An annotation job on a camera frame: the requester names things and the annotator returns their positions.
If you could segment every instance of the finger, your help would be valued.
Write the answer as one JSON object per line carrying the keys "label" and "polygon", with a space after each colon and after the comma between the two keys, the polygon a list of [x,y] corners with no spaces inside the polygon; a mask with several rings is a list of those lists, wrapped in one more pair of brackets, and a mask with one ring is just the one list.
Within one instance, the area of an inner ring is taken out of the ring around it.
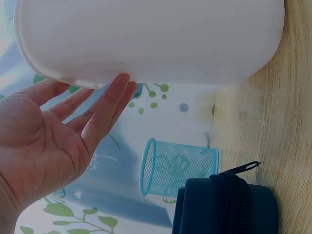
{"label": "finger", "polygon": [[106,92],[97,100],[95,111],[81,133],[82,141],[89,155],[94,153],[106,132],[129,79],[127,74],[117,76]]}
{"label": "finger", "polygon": [[41,106],[50,99],[64,93],[68,87],[68,84],[46,79],[18,92],[18,94],[27,94],[35,103]]}
{"label": "finger", "polygon": [[[125,106],[128,104],[131,96],[133,95],[133,92],[137,89],[137,84],[135,82],[129,82],[124,95],[122,96],[122,98],[120,99],[119,104],[117,105],[115,112],[113,114],[112,120],[111,122],[113,122],[112,124],[110,123],[108,126],[109,131],[107,133],[110,132],[111,128],[113,127],[114,123],[117,121],[118,117],[120,116],[122,110],[125,108]],[[81,131],[83,130],[83,128],[85,127],[85,125],[87,124],[87,122],[90,120],[90,118],[92,117],[94,110],[96,108],[96,103],[91,106],[85,113],[83,113],[81,116],[78,116],[76,118],[74,118],[73,120],[71,120],[70,122],[68,122],[67,124],[77,133],[81,133]]]}
{"label": "finger", "polygon": [[64,101],[51,107],[49,111],[52,111],[60,119],[60,121],[63,121],[69,117],[88,97],[90,97],[93,91],[94,90],[91,89],[79,89]]}
{"label": "finger", "polygon": [[123,110],[128,105],[128,103],[129,103],[133,93],[136,91],[136,89],[137,89],[137,84],[135,82],[129,82],[128,83],[127,88],[126,88],[122,98],[120,99],[119,104],[116,107],[115,112],[113,114],[113,117],[112,117],[112,119],[111,119],[111,121],[107,127],[105,135],[107,135],[111,131],[112,127],[114,126],[114,124],[116,123],[118,118],[120,117],[121,113],[123,112]]}

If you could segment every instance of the zipper pull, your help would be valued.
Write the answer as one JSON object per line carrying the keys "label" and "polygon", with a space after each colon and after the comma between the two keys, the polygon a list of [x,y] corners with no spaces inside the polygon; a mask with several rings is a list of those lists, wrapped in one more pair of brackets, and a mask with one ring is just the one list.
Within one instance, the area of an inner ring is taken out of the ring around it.
{"label": "zipper pull", "polygon": [[238,174],[238,173],[241,173],[241,172],[246,172],[246,171],[249,171],[257,166],[259,166],[260,162],[258,161],[253,161],[253,162],[250,162],[250,163],[247,163],[245,165],[242,165],[242,166],[239,166],[239,167],[235,167],[233,169],[230,169],[230,170],[227,170],[225,172],[222,172],[222,173],[233,173],[233,174]]}

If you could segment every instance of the blue mesh pen holder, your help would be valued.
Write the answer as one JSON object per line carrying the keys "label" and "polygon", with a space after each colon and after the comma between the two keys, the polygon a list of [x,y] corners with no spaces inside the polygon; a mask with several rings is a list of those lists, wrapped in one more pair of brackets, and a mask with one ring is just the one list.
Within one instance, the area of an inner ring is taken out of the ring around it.
{"label": "blue mesh pen holder", "polygon": [[176,197],[189,178],[217,174],[218,149],[180,145],[151,138],[145,148],[140,176],[143,195]]}

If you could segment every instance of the dark blue zippered case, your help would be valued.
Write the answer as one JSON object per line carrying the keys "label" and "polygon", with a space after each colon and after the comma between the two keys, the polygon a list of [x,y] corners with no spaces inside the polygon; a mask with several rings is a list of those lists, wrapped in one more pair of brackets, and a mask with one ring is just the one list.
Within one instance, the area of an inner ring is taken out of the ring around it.
{"label": "dark blue zippered case", "polygon": [[173,234],[277,234],[278,207],[269,188],[226,171],[191,178],[179,189]]}

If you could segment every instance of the wooden table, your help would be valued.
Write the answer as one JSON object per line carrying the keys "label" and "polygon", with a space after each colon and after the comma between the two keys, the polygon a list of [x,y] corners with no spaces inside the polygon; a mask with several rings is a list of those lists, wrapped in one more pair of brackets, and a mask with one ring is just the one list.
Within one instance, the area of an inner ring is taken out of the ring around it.
{"label": "wooden table", "polygon": [[280,233],[312,234],[312,0],[286,0],[280,47],[256,75],[217,93],[211,147],[226,170],[270,187],[280,207]]}

